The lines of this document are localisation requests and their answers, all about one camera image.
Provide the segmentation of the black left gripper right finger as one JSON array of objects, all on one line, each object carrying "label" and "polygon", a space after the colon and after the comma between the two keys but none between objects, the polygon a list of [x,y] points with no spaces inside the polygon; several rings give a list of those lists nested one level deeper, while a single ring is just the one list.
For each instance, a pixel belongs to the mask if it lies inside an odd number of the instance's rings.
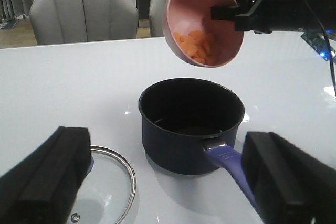
[{"label": "black left gripper right finger", "polygon": [[274,132],[248,132],[242,167],[263,223],[335,223],[335,169]]}]

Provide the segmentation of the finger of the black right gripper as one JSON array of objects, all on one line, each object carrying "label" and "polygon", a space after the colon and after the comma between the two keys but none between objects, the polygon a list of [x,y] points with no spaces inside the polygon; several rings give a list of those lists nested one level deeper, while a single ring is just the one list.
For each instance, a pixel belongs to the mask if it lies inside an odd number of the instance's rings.
[{"label": "finger of the black right gripper", "polygon": [[235,16],[240,12],[240,6],[212,6],[210,10],[211,20],[233,21]]}]

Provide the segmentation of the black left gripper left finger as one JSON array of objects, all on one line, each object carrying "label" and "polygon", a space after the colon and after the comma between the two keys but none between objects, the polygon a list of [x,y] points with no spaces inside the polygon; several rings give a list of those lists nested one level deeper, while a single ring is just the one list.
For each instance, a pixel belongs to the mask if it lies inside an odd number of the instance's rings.
[{"label": "black left gripper left finger", "polygon": [[90,170],[89,130],[60,126],[1,177],[1,223],[66,223]]}]

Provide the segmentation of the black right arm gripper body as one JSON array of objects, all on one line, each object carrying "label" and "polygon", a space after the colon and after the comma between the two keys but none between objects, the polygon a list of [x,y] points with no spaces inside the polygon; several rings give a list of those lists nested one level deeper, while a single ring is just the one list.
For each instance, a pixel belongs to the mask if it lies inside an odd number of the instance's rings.
[{"label": "black right arm gripper body", "polygon": [[245,0],[239,6],[236,31],[335,32],[335,0]]}]

